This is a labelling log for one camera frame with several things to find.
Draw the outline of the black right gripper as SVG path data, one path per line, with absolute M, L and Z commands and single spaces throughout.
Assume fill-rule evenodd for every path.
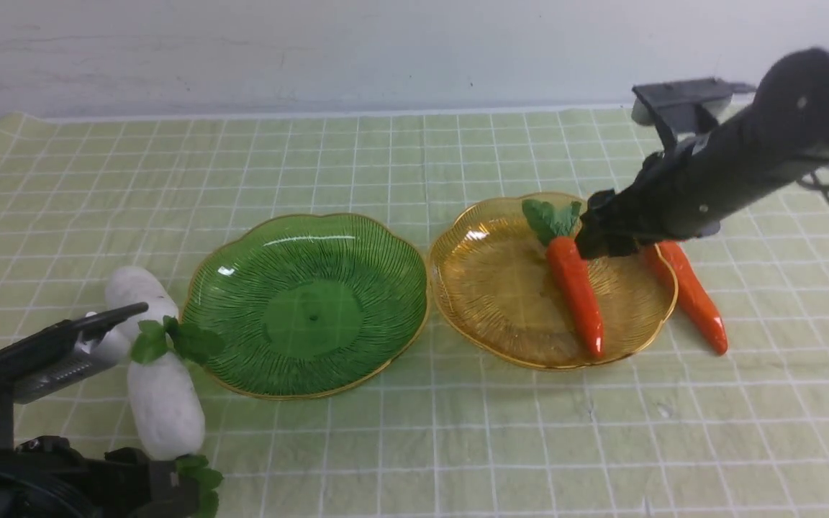
M 657 204 L 649 204 L 643 191 L 662 171 L 664 153 L 653 152 L 642 161 L 641 170 L 625 190 L 596 191 L 586 200 L 580 230 L 574 242 L 586 261 L 602 257 L 627 257 L 641 248 L 666 240 L 681 240 L 659 216 Z

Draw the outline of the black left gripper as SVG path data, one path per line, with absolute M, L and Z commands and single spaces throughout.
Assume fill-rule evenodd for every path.
M 121 448 L 102 459 L 62 451 L 62 480 L 78 492 L 73 517 L 195 517 L 200 508 L 196 480 L 173 461 L 153 461 L 141 450 Z

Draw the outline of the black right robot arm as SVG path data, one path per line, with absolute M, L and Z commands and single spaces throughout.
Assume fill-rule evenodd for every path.
M 698 78 L 633 86 L 632 118 L 663 148 L 580 217 L 586 260 L 718 233 L 721 221 L 829 166 L 829 50 L 776 61 L 757 86 Z

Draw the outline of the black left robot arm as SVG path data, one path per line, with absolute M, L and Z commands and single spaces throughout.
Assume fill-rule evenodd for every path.
M 194 517 L 200 489 L 171 461 L 134 448 L 0 450 L 0 517 Z

